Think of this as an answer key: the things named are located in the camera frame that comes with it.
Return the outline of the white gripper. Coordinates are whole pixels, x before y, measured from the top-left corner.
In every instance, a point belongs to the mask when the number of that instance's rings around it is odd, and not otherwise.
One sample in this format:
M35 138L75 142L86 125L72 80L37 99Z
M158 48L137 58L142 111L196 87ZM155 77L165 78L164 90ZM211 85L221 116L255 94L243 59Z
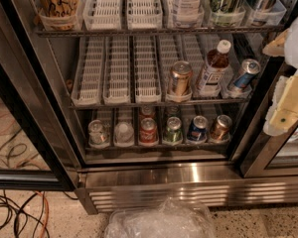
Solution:
M284 57L287 64L298 69L298 17L289 29L267 44L262 52L271 57ZM263 132L279 136L289 131L298 121L298 70L294 75L281 75L275 85Z

